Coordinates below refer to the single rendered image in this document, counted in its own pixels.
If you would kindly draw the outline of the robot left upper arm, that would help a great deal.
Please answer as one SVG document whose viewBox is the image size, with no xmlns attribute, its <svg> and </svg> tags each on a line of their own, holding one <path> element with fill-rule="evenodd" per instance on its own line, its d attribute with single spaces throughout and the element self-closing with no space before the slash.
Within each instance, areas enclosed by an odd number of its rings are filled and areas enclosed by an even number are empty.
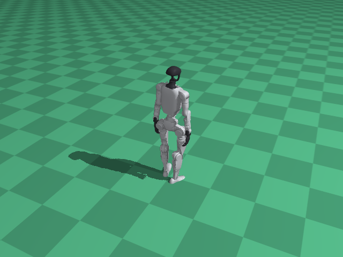
<svg viewBox="0 0 343 257">
<path fill-rule="evenodd" d="M 161 105 L 161 86 L 164 84 L 164 82 L 161 82 L 156 85 L 156 105 Z"/>
</svg>

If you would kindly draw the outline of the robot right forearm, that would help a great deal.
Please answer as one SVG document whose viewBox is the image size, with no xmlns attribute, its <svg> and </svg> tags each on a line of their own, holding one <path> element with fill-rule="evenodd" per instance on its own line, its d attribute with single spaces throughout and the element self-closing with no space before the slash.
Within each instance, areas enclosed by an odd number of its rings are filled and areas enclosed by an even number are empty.
<svg viewBox="0 0 343 257">
<path fill-rule="evenodd" d="M 186 130 L 189 131 L 189 134 L 191 133 L 191 111 L 188 111 L 187 117 L 184 117 L 184 126 L 185 126 L 185 132 Z"/>
</svg>

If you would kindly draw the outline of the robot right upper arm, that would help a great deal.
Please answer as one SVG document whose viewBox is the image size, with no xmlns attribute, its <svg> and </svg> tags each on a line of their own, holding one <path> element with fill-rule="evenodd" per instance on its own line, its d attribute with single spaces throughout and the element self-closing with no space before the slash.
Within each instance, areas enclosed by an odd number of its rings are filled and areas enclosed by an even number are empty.
<svg viewBox="0 0 343 257">
<path fill-rule="evenodd" d="M 179 98 L 182 101 L 182 115 L 187 117 L 188 108 L 189 108 L 189 93 L 185 90 L 180 89 L 179 91 Z"/>
</svg>

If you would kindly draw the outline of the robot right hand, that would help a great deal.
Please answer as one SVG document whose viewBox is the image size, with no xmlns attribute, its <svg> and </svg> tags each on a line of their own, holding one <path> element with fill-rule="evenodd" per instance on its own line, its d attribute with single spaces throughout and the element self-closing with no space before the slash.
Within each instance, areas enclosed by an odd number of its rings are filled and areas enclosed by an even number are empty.
<svg viewBox="0 0 343 257">
<path fill-rule="evenodd" d="M 186 146 L 186 145 L 188 144 L 188 142 L 189 142 L 189 140 L 190 140 L 190 135 L 191 135 L 191 133 L 189 134 L 189 131 L 186 130 L 185 135 L 186 135 L 187 137 L 186 137 L 186 140 L 185 140 L 184 145 L 182 145 L 183 147 Z"/>
</svg>

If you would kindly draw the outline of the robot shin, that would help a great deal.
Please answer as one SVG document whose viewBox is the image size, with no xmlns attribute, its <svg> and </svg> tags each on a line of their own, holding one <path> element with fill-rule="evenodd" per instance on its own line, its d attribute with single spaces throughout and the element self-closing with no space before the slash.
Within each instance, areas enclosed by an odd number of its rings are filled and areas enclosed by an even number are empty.
<svg viewBox="0 0 343 257">
<path fill-rule="evenodd" d="M 161 151 L 161 147 L 162 145 L 160 146 L 160 151 Z M 163 162 L 163 168 L 164 168 L 164 171 L 168 171 L 168 159 L 169 159 L 169 151 L 167 153 L 163 153 L 161 151 L 161 159 L 162 159 L 162 162 Z"/>
<path fill-rule="evenodd" d="M 176 180 L 178 179 L 178 174 L 182 165 L 183 156 L 181 154 L 177 154 L 175 160 L 172 160 L 172 167 L 173 167 L 173 178 Z"/>
</svg>

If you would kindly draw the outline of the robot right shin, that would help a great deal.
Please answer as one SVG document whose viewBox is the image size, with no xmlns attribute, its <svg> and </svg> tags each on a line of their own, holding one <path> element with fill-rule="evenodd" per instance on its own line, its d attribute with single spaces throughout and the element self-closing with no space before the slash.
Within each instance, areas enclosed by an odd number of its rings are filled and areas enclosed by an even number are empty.
<svg viewBox="0 0 343 257">
<path fill-rule="evenodd" d="M 176 180 L 178 179 L 178 174 L 182 165 L 183 156 L 181 154 L 177 154 L 175 160 L 172 160 L 172 167 L 173 167 L 173 178 Z"/>
</svg>

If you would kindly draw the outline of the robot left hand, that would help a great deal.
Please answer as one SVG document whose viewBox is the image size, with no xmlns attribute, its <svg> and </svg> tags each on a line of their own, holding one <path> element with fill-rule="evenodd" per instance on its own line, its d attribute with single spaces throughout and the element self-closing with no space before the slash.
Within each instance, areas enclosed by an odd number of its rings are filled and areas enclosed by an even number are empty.
<svg viewBox="0 0 343 257">
<path fill-rule="evenodd" d="M 153 120 L 153 121 L 154 121 L 155 132 L 156 132 L 156 133 L 160 133 L 160 132 L 159 132 L 159 129 L 156 128 L 156 123 L 158 122 L 157 118 L 154 117 L 154 120 Z"/>
</svg>

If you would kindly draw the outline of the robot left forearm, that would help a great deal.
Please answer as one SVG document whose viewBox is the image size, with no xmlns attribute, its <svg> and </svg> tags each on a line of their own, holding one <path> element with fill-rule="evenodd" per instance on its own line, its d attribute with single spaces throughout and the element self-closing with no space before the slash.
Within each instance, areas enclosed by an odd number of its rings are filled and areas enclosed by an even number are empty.
<svg viewBox="0 0 343 257">
<path fill-rule="evenodd" d="M 156 103 L 156 101 L 155 101 Z M 161 109 L 161 106 L 160 105 L 154 105 L 154 116 L 153 116 L 153 120 L 154 120 L 154 117 L 157 118 L 157 120 L 159 119 L 159 114 L 160 114 L 160 109 Z"/>
</svg>

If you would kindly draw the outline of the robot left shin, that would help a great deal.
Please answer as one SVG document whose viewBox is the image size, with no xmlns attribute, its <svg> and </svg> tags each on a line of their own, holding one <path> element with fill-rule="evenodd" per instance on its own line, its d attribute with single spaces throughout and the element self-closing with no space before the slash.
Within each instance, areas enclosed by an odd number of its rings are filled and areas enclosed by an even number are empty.
<svg viewBox="0 0 343 257">
<path fill-rule="evenodd" d="M 161 147 L 162 145 L 160 146 L 160 151 L 161 151 Z M 162 159 L 162 162 L 163 162 L 163 168 L 164 168 L 164 171 L 168 171 L 168 159 L 169 159 L 169 151 L 167 153 L 163 153 L 161 151 L 161 159 Z"/>
</svg>

